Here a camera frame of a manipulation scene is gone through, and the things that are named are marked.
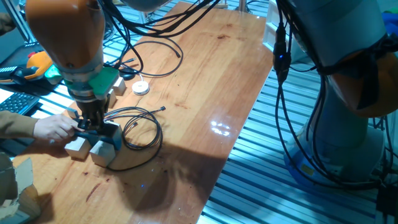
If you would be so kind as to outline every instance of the black cable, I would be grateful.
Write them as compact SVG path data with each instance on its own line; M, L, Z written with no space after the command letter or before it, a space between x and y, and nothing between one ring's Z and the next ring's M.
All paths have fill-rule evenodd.
M177 66L176 66L173 70L171 70L171 71L169 71L169 72L167 72L167 73L163 73L163 74L150 74L150 73L146 73L146 72L141 72L141 74L147 75L147 76L150 76L150 77L164 77L164 76L170 75L171 73L175 72L178 68L180 68L180 66L181 66L181 64L182 64L182 61L183 61L183 59L184 59L184 51L181 49L181 47L178 45L178 43L176 43L174 40L172 40L172 39L170 39L170 38L166 38L166 39L169 40L169 41L171 41L175 46L177 46L177 48L180 50L181 54L179 54L179 53L178 53L174 48L172 48L170 45L165 44L165 43L163 43L163 42L158 42L158 41L144 41L144 42L140 42L140 43L136 44L135 46L138 46L138 45L141 45L141 44L146 44L146 43L155 43L155 44L166 45L167 47L171 48L171 49L175 52L175 54L176 54L176 56L177 56L178 58L180 58L180 61L178 62Z
M326 88L325 88L326 86L325 85L326 85L326 78L325 78L325 76L321 75L321 94L323 94L323 99L321 100L320 108L319 108L319 111L318 111L318 114L317 114L317 118L315 120L314 130L313 130L313 137L312 137L312 149L313 149L313 154L315 156L315 163L321 168L321 170L323 172L325 172L330 177L330 179L332 181L334 181L337 184L344 185L344 186L347 186L349 188L352 188L353 187L352 185L346 185L346 184L342 183L342 181L335 174L332 174L330 171L327 170L327 168L323 164L322 160L320 159L320 156L319 156L319 153L318 153L318 150L317 150L316 134L317 134L317 128L318 128L319 119L320 119L320 116L322 114L322 109L323 109L323 105L325 103L325 98L326 98ZM381 180L384 180L386 178L386 175L387 174L383 173L383 175L380 178L380 180L375 180L374 182L371 182L371 183L368 183L368 184L358 184L358 186L355 186L355 187L357 187L358 189L361 189L361 190L373 189L373 188L378 187L378 186L380 186L382 184Z
M296 72L310 72L310 71L313 71L313 70L317 69L317 67L314 66L314 67L312 67L312 68L310 68L310 69L307 69L307 70L299 70L299 69L297 69L297 68L294 68L294 67L291 67L291 66L290 66L290 69L295 70Z
M291 156L290 153L289 153L289 150L287 150L285 141L284 141L284 139L283 139L282 131L281 131L280 126L279 126L279 101L280 101L280 96L281 96L281 94L282 94L282 91L283 91L282 85L279 85L278 93L277 93L277 96L276 96L275 121L276 121L276 129L278 130L280 142L282 143L282 147L284 148L284 151L285 151L286 156L289 158L289 162L293 165L293 168L294 168L302 177L304 177L305 179L307 179L308 181L310 181L310 182L313 183L314 185L315 185L315 184L318 184L318 185L320 185L320 186L328 187L328 188L332 188L332 189L343 189L342 187L339 187L339 186L333 186L333 185L328 185L328 184L324 184L324 183L321 183L321 182L317 182L316 180L313 180L313 179L307 177L307 175L305 175L305 174L301 171L301 169L299 169L299 168L297 167L297 164L294 162L292 156Z
M135 169L137 167L143 166L145 164L147 164L148 162L152 161L160 152L160 150L162 149L162 145L163 145L163 131L162 131L162 127L160 125L160 123L158 122L158 120L156 119L156 117L154 116L155 113L159 112L159 111L163 111L166 108L163 106L161 107L161 109L159 110L155 110L155 111L148 111L144 108L140 108L140 107L136 107L136 106L132 106L132 107L126 107L126 108L120 108L120 109L116 109L113 110L111 112L108 112L105 114L105 121L109 121L109 120L114 120L114 119L118 119L118 118L131 118L125 125L125 127L123 128L123 133L122 133L122 139L123 139L123 143L124 145L133 151L141 151L147 148L150 148L152 146L158 145L156 152L154 153L154 155L152 155L152 157L150 157L148 160L146 160L145 162L142 162L136 166L132 166L132 167L128 167L128 168L123 168L123 169L113 169L109 166L107 166L106 168L114 171L114 172L121 172L121 171L126 171L126 170L131 170L131 169ZM135 113L138 112L139 114L123 114L123 115L118 115L120 112L130 112L130 113ZM153 122L156 125L156 135L153 138L153 140L146 144L145 146L138 146L132 143L129 143L126 139L126 135L127 133L137 125L137 122L140 119L146 119L148 121Z
M319 107L320 100L321 100L322 97L323 97L323 95L321 93L319 93L318 98L317 98L317 102L315 103L314 110L312 111L310 119L308 120L307 130L305 132L305 140L306 141L309 141L308 134L310 132L310 127L311 127L311 124L312 124L312 120L313 120L313 117L315 116L315 112L317 111L317 108Z
M301 30L304 30L304 25L302 24L302 21L299 19L298 15L296 15L296 13L293 11L290 3L283 0L277 0L276 2L278 8L283 7L283 11L281 10L283 14L279 13L280 21L283 21L282 16L284 15L290 25L290 29L292 29L295 34L300 34L300 40L307 49L307 54L313 60L315 66L317 66L317 68L322 67L309 36L305 31L301 32Z
M158 78L159 78L159 77L164 77L164 76L170 75L170 74L172 74L173 72L175 72L177 69L180 68L180 66L181 66L181 64L182 64L182 62L183 62L184 52L183 52L182 48L178 45L178 43L176 43L174 40L172 40L172 39L170 39L170 38L166 38L166 39L167 39L168 41L170 41L171 43L173 43L175 46L177 46L177 48L179 49L180 53L179 53L178 51L176 51L176 50L175 50L172 46L170 46L169 44L166 44L166 43L163 43L163 42L159 42L159 41L154 41L154 40L148 40L148 41L139 42L138 44L133 45L133 47L137 47L137 46L139 46L139 45L141 45L141 44L150 44L150 43L164 45L164 46L170 48L171 50L173 50L174 53L176 54L176 56L177 56L178 58L180 58L180 61L178 62L177 66L176 66L173 70L171 70L171 71L169 71L169 72L167 72L167 73L163 73L163 74L151 74L151 73L146 73L146 72L140 72L141 74L147 75L147 76L149 76L149 77L158 77ZM122 61L122 60L123 60L123 57L124 57L124 56L121 55L119 61ZM130 79L134 78L134 77L132 77L132 75L137 74L137 70L135 70L135 69L133 69L133 68L131 68L131 67L128 67L128 66L127 66L127 68L130 68L130 71L131 71L131 72L128 72L128 71L125 71L125 70L120 70L120 76L121 76L122 78L124 78L125 80L130 80Z
M194 5L198 4L199 1L200 1L200 0L195 1L195 2L194 2L187 10L185 10L184 12L189 11ZM155 24L155 25L153 25L153 27L164 26L164 25L167 25L167 24L170 24L170 23L174 22L174 21L177 20L177 19L178 19L178 18L176 17L176 18L174 18L174 19L172 19L172 20L170 20L170 21L168 21L168 22L165 22L165 23L163 23L163 24Z
M139 37L139 35L137 35L137 34L131 34L130 37ZM105 42L105 44L107 44L107 43L110 42L110 41L115 42L117 39L122 39L122 38L123 38L122 36L113 37L113 38L107 40L107 41Z
M131 75L135 75L135 74L138 74L138 73L140 73L140 72L142 72L142 70L144 69L144 62L142 61L142 58L141 58L141 56L139 55L139 53L136 51L136 49L134 48L134 46L132 46L131 45L131 40L130 40L130 31L129 30L127 30L125 27L125 31L126 31L126 35L127 36L125 36L123 33L122 33L122 31L120 30L120 28L119 28L119 26L117 26L116 25L116 22L114 21L114 19L112 18L112 17L110 17L111 18L111 22L113 23L113 25L115 26L115 28L118 30L118 32L119 32L119 34L123 37L123 39L126 41L126 43L127 43L127 46L137 55L137 58L138 58L138 60L139 60L139 62L140 62L140 64L141 64L141 67L140 67L140 69L137 71L137 72L134 72L133 74L131 74Z
M276 0L276 5L278 8L278 13L279 13L279 24L283 24L284 23L284 18L282 17L282 8L280 7L280 1Z
M289 38L289 48L288 48L288 52L287 52L286 55L288 55L288 54L290 53L290 50L291 50L291 42L292 42L292 38ZM283 88L282 88L282 82L283 82L283 80L279 80L279 78L281 78L281 75L278 73L278 71L277 71L277 77L278 77L279 90L280 90L280 96L277 96L277 97L280 97L281 100L282 100L283 111L284 111L284 113L285 113L285 119L286 119L286 121L287 121L287 124L289 125L290 132L292 133L292 135L293 135L293 137L294 137L294 139L295 139L295 142L296 142L298 148L300 149L300 151L302 152L302 154L304 155L304 157L306 158L306 160L313 166L313 168L314 168L318 173L320 173L322 176L324 176L325 178L327 178L327 179L329 179L330 181L332 181L332 178L331 178L331 177L327 176L322 170L320 170L320 169L313 163L312 159L309 158L309 156L307 155L307 153L305 152L305 150L304 150L303 147L301 146L300 141L298 140L298 138L297 138L297 136L296 136L296 134L295 134L295 131L294 131L293 127L292 127L292 124L291 124L291 122L290 122L289 116L288 116L288 114L287 114L287 108L286 108L286 105L285 105L284 94L283 94Z
M291 52L291 50L292 50L292 40L293 40L293 30L290 29L290 32L289 32L289 43L288 43L288 48L287 48L287 53L288 53L288 54L290 54L290 52ZM288 125L289 125L289 128L290 128L290 132L292 132L293 137L294 137L294 139L295 139L295 142L297 143L297 145L299 146L299 148L303 149L303 147L301 146L301 144L300 144L300 142L299 142L299 139L297 138L297 136L296 136L296 134L295 134L295 132L294 132L294 129L293 129L293 126L292 126L292 124L291 124L291 122L290 122L290 119L288 119L289 116L288 116L288 114L287 114L287 108L286 108L286 105L285 105L284 92L283 92L283 89L281 89L281 90L282 90L282 92L281 92L282 106L284 107L285 118L286 118L286 120L289 120ZM322 84L321 84L320 108L323 108L324 102L325 102L325 85L322 85ZM319 119L321 111L322 111L322 109L320 109L320 112L318 113L317 119ZM313 132L313 141L314 141L314 139L315 139L315 136L314 136L315 131L316 131L316 128L314 128L314 132ZM340 181L334 180L334 178L330 177L330 174L328 174L327 170L323 170L323 169L320 170L320 169L318 169L318 167L317 167L317 166L312 162L312 160L307 156L307 154L305 153L305 151L302 150L302 152L305 154L305 157L306 157L306 159L309 161L309 163L310 163L310 164L315 168L315 170L317 170L322 176L326 177L328 180L331 180L331 181L333 181L333 182L337 182L337 184L343 185Z
M387 148L387 147L384 147L384 149L387 150L387 151L389 151L389 152L391 152L391 149L389 149L389 148ZM398 159L398 154L396 154L396 153L394 153L394 152L392 152L392 154Z
M388 118L387 118L387 116L384 116L384 120L386 121L387 142L388 142L388 145L389 145L389 147L391 149L391 152L390 152L390 167L389 167L389 170L388 170L388 172L391 172L392 164L394 163L394 151L393 151L394 149L392 148L392 144L391 144L390 130L389 130L389 127L388 127Z
M250 4L252 4L252 3L254 3L254 2L259 2L259 3L266 3L265 1L257 1L257 0L252 0L252 1L249 1L249 2L247 2L246 3L246 11L248 12L248 13L250 13L250 14L252 14L252 12L251 12L251 10L250 10L250 8L249 8L249 5Z
M120 13L120 11L117 9L117 7L112 3L112 0L101 0L99 3L101 4L101 7L105 12L107 12L110 16L115 17L123 26L127 27L127 29L133 31L136 34L143 35L143 36L149 36L149 37L174 37L176 35L179 35L192 26L194 26L201 18L203 18L214 6L217 5L217 3L220 0L215 0L212 5L209 6L200 16L198 16L190 25L186 26L186 28L174 33L174 34L166 34L174 31L182 22L186 21L190 16L192 16L194 13L196 13L199 9L205 7L208 3L212 2L212 0L204 0L203 2L199 3L197 6L195 6L193 9L188 10L186 12L172 15L172 16L167 16L163 17L161 19L157 19L151 22L147 22L145 24L140 24L136 22L131 22L129 20L126 20L123 15ZM160 21L166 21L168 19L174 19L174 18L179 18L178 21L174 22L172 25L162 29L158 30L152 27L148 27L148 25L154 24L156 22ZM146 29L152 32L144 32L141 29Z
M356 185L354 185L354 184L355 184L354 182L353 182L353 183L349 183L349 184L342 183L342 181L333 178L333 177L331 176L331 175L332 175L331 173L328 174L327 170L325 171L325 170L323 170L323 169L320 169L316 164L314 164L314 162L313 162L314 160L311 159L311 158L309 158L309 156L307 155L307 153L306 153L305 150L303 149L302 145L300 144L300 141L299 141L299 139L298 139L298 137L297 137L297 135L295 134L295 131L294 131L294 129L293 129L292 123L290 122L289 115L287 114L287 108L286 108L286 104L285 104L285 99L284 99L284 94L283 94L282 85L280 86L280 90L281 90L280 99L281 99L281 102L282 102L283 111L284 111L284 114L285 114L285 119L286 119L286 122L287 122L287 124L288 124L288 126L289 126L290 132L292 133L293 138L294 138L294 140L295 140L295 142L296 142L298 148L300 149L300 151L302 152L302 154L304 155L304 157L306 158L306 160L311 164L311 166L312 166L319 174L321 174L322 176L324 176L326 179L328 179L328 180L330 180L330 181L332 181L332 182L334 182L334 183L340 185L340 188L339 188L339 189L364 190L364 189L371 189L371 188L373 188L373 186L372 186L372 187L369 187L369 188L363 187L362 185L356 186ZM321 99L321 101L320 101L320 106L323 106L323 102L324 102L324 101L323 101L322 99ZM315 121L314 133L316 132L316 127L317 127L317 121ZM334 186L334 185L328 185L328 184L323 184L322 186L324 186L324 187L331 187L331 188L334 188L334 189L336 188L336 186Z

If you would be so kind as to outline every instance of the black cable bundle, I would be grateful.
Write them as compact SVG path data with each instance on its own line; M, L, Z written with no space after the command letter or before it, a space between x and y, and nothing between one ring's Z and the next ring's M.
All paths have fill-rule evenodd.
M116 109L116 110L113 110L113 111L105 114L105 119L104 119L105 121L111 121L111 120L118 119L118 118L131 118L126 123L125 127L123 128L123 133L122 133L123 143L125 146L127 146L128 149L133 150L133 151L141 151L144 149L148 149L152 146L158 145L155 154L151 158L149 158L147 161L145 161L141 164L138 164L133 167L124 168L124 169L113 169L110 167L107 167L107 169L109 169L111 171L126 171L126 170L135 169L137 167L143 166L144 164L147 164L148 162L153 160L158 155L158 153L163 145L163 131L162 131L162 127L161 127L160 123L158 122L158 120L156 119L156 117L154 115L157 112L160 112L163 110L166 110L166 108L164 106L161 107L159 110L155 110L155 111L148 111L148 110L145 110L144 108L130 106L130 107ZM138 124L137 122L140 119L146 119L148 121L153 122L156 125L155 137L153 138L153 140L150 143L143 145L143 146L138 146L138 145L129 143L126 139L126 135L131 131L132 128L137 126L137 124Z
M145 24L131 22L131 21L125 19L123 17L123 15L120 13L119 9L117 9L117 7L112 3L112 0L99 0L98 2L101 4L105 13L114 17L117 21L119 21L128 30L131 30L132 32L134 32L136 34L148 36L148 37L158 37L158 38L159 37L160 38L168 37L168 38L170 38L170 37L175 37L176 35L180 35L183 32L187 31L192 26L194 26L211 9L213 9L221 0L214 0L214 2L211 5L209 5L209 7L198 18L196 18L191 24L189 24L188 26L186 26L185 28L183 28L182 30L180 30L174 34L169 34L169 33L173 32L179 25L181 25L181 23L183 23L190 16L192 16L194 13L196 13L199 9L205 7L212 1L213 0L203 0L196 6L195 6L195 4L193 4L191 7L189 7L186 11L184 11L182 13L172 15L172 16L163 17L161 19L156 19L156 20L147 22ZM163 24L158 24L156 26L164 26L164 25L170 24L171 22L174 22L174 21L175 22L161 30L153 28L153 24L155 24L156 22L163 22L163 21L166 21L166 22Z
M247 11L248 13L252 14L252 12L251 12L251 10L250 10L250 8L249 8L249 5L252 4L252 3L255 3L255 2L264 3L264 4L267 3L267 1L258 1L258 0L248 1L248 2L246 3L246 11Z
M217 5L217 3L220 0L215 0L214 3L209 6L208 9L206 9L191 24L186 26L186 28L184 28L184 29L182 29L179 32L174 33L174 34L167 34L167 33L173 32L182 22L187 20L190 16L192 16L194 13L196 13L199 9L203 8L204 6L206 6L207 4L209 4L212 1L213 0L204 0L204 1L200 2L198 5L196 5L199 2L199 0L197 0L195 3L193 3L183 13L172 15L172 16L163 17L161 19L153 20L153 21L147 22L145 24L131 22L131 21L125 19L123 17L123 15L120 13L120 11L117 9L117 7L112 3L112 0L99 1L99 3L101 4L101 6L102 6L102 8L103 8L103 10L105 12L105 14L107 15L107 17L110 17L111 23L115 26L116 30L120 33L121 37L126 41L126 44L125 44L125 46L124 46L124 48L123 48L123 50L121 52L121 56L119 58L117 58L116 60L110 62L110 63L106 63L104 66L113 67L115 69L118 69L120 71L121 77L123 77L125 80L133 79L135 77L135 75L137 75L138 73L141 73L143 75L147 75L147 76L150 76L150 77L164 77L164 76L170 75L171 73L175 72L181 66L181 63L183 61L183 51L182 51L181 47L175 41L170 39L170 37L174 37L176 35L179 35L179 34L185 32L186 30L188 30L189 28L191 28L203 16L205 16L207 14L207 12L209 12L215 5ZM122 32L121 28L116 24L116 21L114 20L114 18L119 22L119 24L123 28L124 32ZM162 22L162 21L165 21L165 22L164 23L160 23L160 24L155 24L156 22ZM171 25L169 25L166 28L163 28L162 30L153 28L153 27L165 26L167 24L171 24ZM159 41L145 41L145 42L140 42L140 43L138 43L136 45L131 45L130 31L133 31L135 34L139 34L139 35L143 35L143 36L157 37L157 38L166 38L167 40L171 41L171 43L173 43L174 45L177 46L177 48L179 49L180 53L178 53L169 44L165 44L165 43L159 42ZM141 59L141 56L138 54L138 52L135 49L135 47L138 46L138 45L147 44L147 43L162 44L162 45L165 45L166 47L172 49L175 52L176 56L178 58L180 58L180 61L179 61L178 65L172 71L167 72L167 73L163 73L163 74L150 74L150 73L143 72L144 64L143 64L143 61ZM136 69L133 69L133 68L127 66L126 65L127 62L123 61L123 57L125 56L125 54L130 49L133 50L134 53L137 55L137 58L138 58L139 63L141 65L139 70L136 70Z

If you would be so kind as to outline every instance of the metal grid floor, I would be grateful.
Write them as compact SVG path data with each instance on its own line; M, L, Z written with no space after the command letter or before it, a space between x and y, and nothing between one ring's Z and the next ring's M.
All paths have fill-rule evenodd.
M275 126L277 87L272 70L198 223L378 223L377 190L324 194L298 184L290 175ZM295 131L309 119L319 87L316 72L289 73L284 91ZM289 139L282 105L279 109L282 134Z

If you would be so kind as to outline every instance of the wooden block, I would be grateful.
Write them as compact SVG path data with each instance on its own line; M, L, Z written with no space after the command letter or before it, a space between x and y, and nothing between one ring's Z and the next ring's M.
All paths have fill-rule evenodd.
M112 144L98 141L90 151L91 158L96 165L106 167L116 156Z
M77 110L75 110L73 108L67 108L67 112L68 112L69 117L71 117L73 119L76 119L76 118L80 117L80 115L77 112Z
M65 146L65 150L73 159L86 159L91 145L87 139L77 137L74 141Z
M113 85L113 90L116 96L123 96L123 93L126 90L126 84L122 77L119 77L118 80L116 80Z
M114 94L114 90L111 89L111 91L109 91L109 107L113 108L115 102L116 102L116 95Z

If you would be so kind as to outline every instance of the wooden table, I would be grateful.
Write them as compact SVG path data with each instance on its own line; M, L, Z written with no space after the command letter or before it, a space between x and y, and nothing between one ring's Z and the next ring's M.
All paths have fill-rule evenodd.
M180 2L169 15L188 6ZM131 92L139 77L126 82L127 90L114 108L166 107L156 114L164 145L147 165L110 172L94 165L90 157L73 161L62 146L42 142L17 156L14 165L32 158L43 208L37 223L196 223L271 69L272 53L262 44L265 23L250 14L214 9L173 38L185 53L175 73L145 77L150 92L144 96ZM143 44L137 50L149 73L170 71L179 60L159 44ZM140 122L129 133L130 140L144 143L153 130L153 125ZM111 166L133 166L154 152L122 148Z

